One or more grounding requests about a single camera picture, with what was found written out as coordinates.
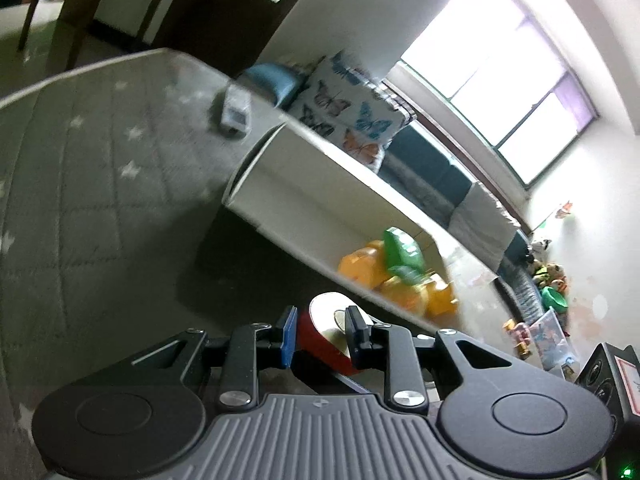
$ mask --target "small box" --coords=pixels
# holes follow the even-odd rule
[[[228,86],[222,105],[220,127],[241,137],[251,131],[251,92],[234,83]]]

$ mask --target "butterfly print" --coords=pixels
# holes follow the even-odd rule
[[[363,101],[360,107],[360,118],[356,121],[356,130],[366,132],[369,139],[379,139],[380,134],[386,132],[393,121],[382,119],[373,121],[372,117],[371,106],[366,101]]]
[[[338,52],[335,56],[331,58],[331,62],[333,64],[334,73],[341,75],[342,79],[347,79],[349,83],[353,86],[359,85],[362,83],[362,79],[354,72],[349,70],[342,63],[342,51]]]
[[[321,137],[328,137],[335,130],[335,128],[329,123],[325,123],[322,121],[317,122],[316,116],[314,115],[311,108],[309,108],[307,105],[302,105],[302,117],[300,117],[300,122],[305,126],[311,128],[313,131],[315,131],[316,134]]]
[[[351,106],[351,101],[347,101],[347,99],[338,99],[337,97],[337,94],[334,97],[329,95],[329,87],[324,83],[324,81],[320,80],[318,82],[318,93],[316,94],[316,97],[314,97],[314,102],[320,108],[326,108],[327,113],[332,117],[337,117]]]
[[[361,144],[349,129],[344,134],[342,148],[353,158],[359,160],[365,166],[371,165],[376,161],[380,146],[375,142]]]

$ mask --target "sticker label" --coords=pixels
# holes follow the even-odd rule
[[[626,396],[631,404],[631,411],[640,416],[640,374],[635,365],[616,356],[616,364],[625,383]]]

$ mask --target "pillow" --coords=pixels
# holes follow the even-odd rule
[[[289,114],[377,173],[408,113],[342,62],[324,58]]]
[[[453,210],[449,233],[492,271],[498,270],[520,224],[481,182]]]

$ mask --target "round black disc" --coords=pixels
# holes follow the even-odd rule
[[[515,392],[490,381],[462,386],[441,406],[440,431],[460,454],[498,474],[554,478],[584,469],[607,444],[608,411],[587,390],[538,379],[538,387]]]
[[[40,453],[78,477],[147,476],[184,455],[205,425],[200,399],[183,386],[66,386],[33,416]]]

